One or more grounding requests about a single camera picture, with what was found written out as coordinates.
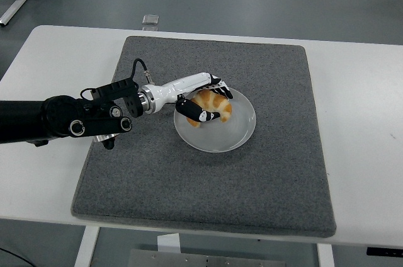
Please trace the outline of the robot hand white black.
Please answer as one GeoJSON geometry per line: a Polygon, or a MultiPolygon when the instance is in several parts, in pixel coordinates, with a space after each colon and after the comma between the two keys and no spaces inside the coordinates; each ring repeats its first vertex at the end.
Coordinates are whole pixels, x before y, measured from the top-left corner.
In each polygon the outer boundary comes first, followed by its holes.
{"type": "Polygon", "coordinates": [[[156,113],[165,104],[174,103],[178,113],[195,122],[208,122],[218,118],[219,112],[209,112],[197,103],[186,99],[188,94],[198,90],[209,90],[223,95],[227,99],[233,98],[230,89],[221,78],[207,72],[201,72],[168,82],[162,86],[153,84],[143,86],[142,92],[149,101],[149,109],[146,113],[156,113]]]}

